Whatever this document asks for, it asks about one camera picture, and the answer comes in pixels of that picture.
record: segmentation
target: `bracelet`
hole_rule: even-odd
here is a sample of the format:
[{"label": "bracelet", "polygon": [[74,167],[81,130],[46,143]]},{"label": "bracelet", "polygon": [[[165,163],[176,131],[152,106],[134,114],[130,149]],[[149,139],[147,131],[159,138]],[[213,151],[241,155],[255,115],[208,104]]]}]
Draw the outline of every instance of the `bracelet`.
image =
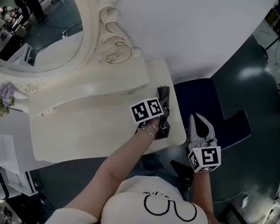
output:
[{"label": "bracelet", "polygon": [[154,125],[152,125],[152,124],[150,124],[150,123],[145,123],[145,125],[150,125],[151,127],[153,127],[153,128],[154,128],[154,130],[155,130],[155,134],[157,134],[157,133],[158,133],[157,128],[156,128]]},{"label": "bracelet", "polygon": [[139,130],[144,130],[145,132],[147,132],[151,137],[152,139],[154,140],[154,135],[152,133],[150,133],[145,127],[141,127]]}]

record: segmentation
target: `purple flower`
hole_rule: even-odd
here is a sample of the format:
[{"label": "purple flower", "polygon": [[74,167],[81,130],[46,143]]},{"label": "purple flower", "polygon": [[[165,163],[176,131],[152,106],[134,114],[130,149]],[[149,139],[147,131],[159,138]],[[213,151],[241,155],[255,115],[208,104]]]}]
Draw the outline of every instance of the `purple flower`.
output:
[{"label": "purple flower", "polygon": [[9,107],[11,98],[14,96],[14,86],[12,83],[2,84],[0,87],[0,99],[5,107]]},{"label": "purple flower", "polygon": [[10,99],[2,99],[4,107],[9,107]]}]

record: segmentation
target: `blue chair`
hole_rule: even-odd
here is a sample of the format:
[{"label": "blue chair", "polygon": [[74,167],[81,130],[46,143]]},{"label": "blue chair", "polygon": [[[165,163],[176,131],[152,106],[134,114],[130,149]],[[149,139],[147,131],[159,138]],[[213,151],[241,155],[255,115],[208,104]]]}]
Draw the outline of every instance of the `blue chair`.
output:
[{"label": "blue chair", "polygon": [[215,129],[218,145],[226,149],[251,134],[245,111],[240,110],[225,120],[217,90],[212,79],[198,79],[174,85],[183,126],[189,128],[192,113],[204,116]]}]

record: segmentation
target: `hand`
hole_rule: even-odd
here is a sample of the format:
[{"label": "hand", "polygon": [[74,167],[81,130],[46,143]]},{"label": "hand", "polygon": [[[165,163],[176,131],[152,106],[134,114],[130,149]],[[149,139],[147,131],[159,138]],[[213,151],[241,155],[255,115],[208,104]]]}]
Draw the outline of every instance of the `hand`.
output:
[{"label": "hand", "polygon": [[160,117],[156,117],[156,118],[146,121],[146,123],[149,123],[149,124],[155,126],[155,128],[157,129],[157,132],[158,132],[160,119],[161,119]]}]

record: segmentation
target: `person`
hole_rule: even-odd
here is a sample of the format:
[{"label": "person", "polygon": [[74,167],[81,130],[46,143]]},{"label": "person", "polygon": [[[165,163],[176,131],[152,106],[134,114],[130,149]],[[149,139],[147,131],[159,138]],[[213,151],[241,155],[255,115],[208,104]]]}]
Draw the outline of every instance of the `person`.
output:
[{"label": "person", "polygon": [[20,21],[20,24],[22,25],[30,19],[31,11],[30,11],[30,8],[28,6],[22,6],[20,8],[20,10],[21,10],[21,13],[22,13],[22,16],[23,16],[23,18]]},{"label": "person", "polygon": [[38,0],[14,0],[14,2],[22,10],[23,9],[26,10],[27,8],[25,7],[28,7],[37,20],[43,20],[45,18],[45,14],[43,13],[42,6]]},{"label": "person", "polygon": [[2,15],[2,19],[5,22],[5,26],[7,28],[11,28],[12,25],[15,22],[15,18],[11,16],[11,14],[6,10],[7,8],[5,7],[5,9],[2,10],[1,15]]},{"label": "person", "polygon": [[2,11],[9,14],[11,17],[13,18],[17,18],[17,14],[16,14],[16,11],[12,8],[12,7],[6,7],[4,6],[2,8]]},{"label": "person", "polygon": [[158,172],[129,175],[158,132],[159,118],[151,119],[99,167],[84,190],[46,224],[218,224],[212,206],[210,176],[195,173],[193,203]]}]

